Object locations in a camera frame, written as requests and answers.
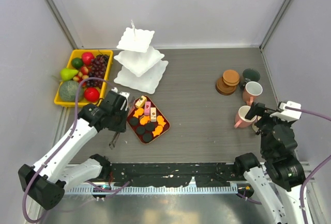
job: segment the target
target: mug handle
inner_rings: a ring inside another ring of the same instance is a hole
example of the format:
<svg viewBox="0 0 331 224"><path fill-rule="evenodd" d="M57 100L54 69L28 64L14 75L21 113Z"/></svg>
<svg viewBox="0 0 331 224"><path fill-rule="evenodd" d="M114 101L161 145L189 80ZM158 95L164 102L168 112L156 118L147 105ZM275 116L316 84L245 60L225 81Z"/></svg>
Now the mug handle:
<svg viewBox="0 0 331 224"><path fill-rule="evenodd" d="M253 97L250 97L249 98L249 101L247 101L246 102L246 104L248 105L248 106L252 106L252 103L254 102L254 98Z"/></svg>
<svg viewBox="0 0 331 224"><path fill-rule="evenodd" d="M237 123L234 125L234 128L237 128L242 122L243 122L243 120L237 121Z"/></svg>

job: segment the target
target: pear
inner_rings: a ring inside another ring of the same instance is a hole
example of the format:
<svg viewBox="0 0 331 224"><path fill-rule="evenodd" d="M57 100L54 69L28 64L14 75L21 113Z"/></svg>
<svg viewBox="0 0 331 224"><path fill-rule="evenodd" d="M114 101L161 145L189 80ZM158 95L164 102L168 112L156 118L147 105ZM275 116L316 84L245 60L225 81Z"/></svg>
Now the pear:
<svg viewBox="0 0 331 224"><path fill-rule="evenodd" d="M60 75L62 78L62 81L69 81L71 80L74 76L78 74L78 70L75 69L69 69L69 68L64 68L61 70Z"/></svg>

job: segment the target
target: cantaloupe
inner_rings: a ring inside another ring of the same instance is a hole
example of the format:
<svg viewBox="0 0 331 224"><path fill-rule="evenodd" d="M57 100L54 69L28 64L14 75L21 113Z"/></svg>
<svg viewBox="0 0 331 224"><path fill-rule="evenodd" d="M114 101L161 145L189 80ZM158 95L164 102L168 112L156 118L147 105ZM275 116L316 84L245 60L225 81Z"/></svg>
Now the cantaloupe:
<svg viewBox="0 0 331 224"><path fill-rule="evenodd" d="M78 89L78 82L75 81L65 81L59 88L58 94L62 101L71 101L73 102L76 97L76 92ZM78 101L83 99L84 89L81 88L79 92Z"/></svg>

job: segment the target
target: gray wall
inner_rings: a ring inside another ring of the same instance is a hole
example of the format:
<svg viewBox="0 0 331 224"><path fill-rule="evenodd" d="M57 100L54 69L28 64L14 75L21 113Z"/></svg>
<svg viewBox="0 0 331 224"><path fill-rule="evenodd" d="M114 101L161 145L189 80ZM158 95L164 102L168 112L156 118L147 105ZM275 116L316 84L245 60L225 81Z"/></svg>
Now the gray wall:
<svg viewBox="0 0 331 224"><path fill-rule="evenodd" d="M114 48L130 25L157 47L258 46L283 0L55 0L78 45Z"/></svg>
<svg viewBox="0 0 331 224"><path fill-rule="evenodd" d="M44 0L0 0L0 216L23 222L17 171L51 147L61 108L53 99L71 47Z"/></svg>
<svg viewBox="0 0 331 224"><path fill-rule="evenodd" d="M294 0L265 54L279 100L331 116L331 0ZM331 154L331 123L302 115L295 124L298 153L313 167ZM330 219L331 163L316 174L325 214Z"/></svg>

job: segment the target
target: yellow basket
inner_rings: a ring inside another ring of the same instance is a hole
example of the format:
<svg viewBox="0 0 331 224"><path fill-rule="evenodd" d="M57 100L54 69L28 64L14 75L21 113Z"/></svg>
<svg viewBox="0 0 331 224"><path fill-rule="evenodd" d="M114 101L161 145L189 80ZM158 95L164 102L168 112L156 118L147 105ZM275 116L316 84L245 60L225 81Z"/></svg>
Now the yellow basket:
<svg viewBox="0 0 331 224"><path fill-rule="evenodd" d="M107 68L106 68L106 72L104 74L104 79L108 80L109 78L109 72L110 72L110 67L113 64L113 51L112 50L73 50L72 54L70 56L69 62L67 64L67 68L70 69L74 69L71 65L71 61L75 58L75 57L82 57L82 54L84 52L92 52L92 54L94 55L94 57L96 57L99 54L105 54L105 55L109 55L109 60L108 60L108 64L107 64ZM96 89L99 91L100 93L100 98L104 98L104 95L106 93L106 88L107 88L107 84L105 82L102 83L102 87L101 89L99 89L98 87L96 87ZM54 103L57 105L61 105L63 107L74 107L74 102L68 102L68 101L62 101L60 96L58 95L58 90L59 87L57 89L56 92L56 96L54 98ZM89 104L90 102L87 101L85 98L81 101L78 102L78 107L83 107L87 104Z"/></svg>

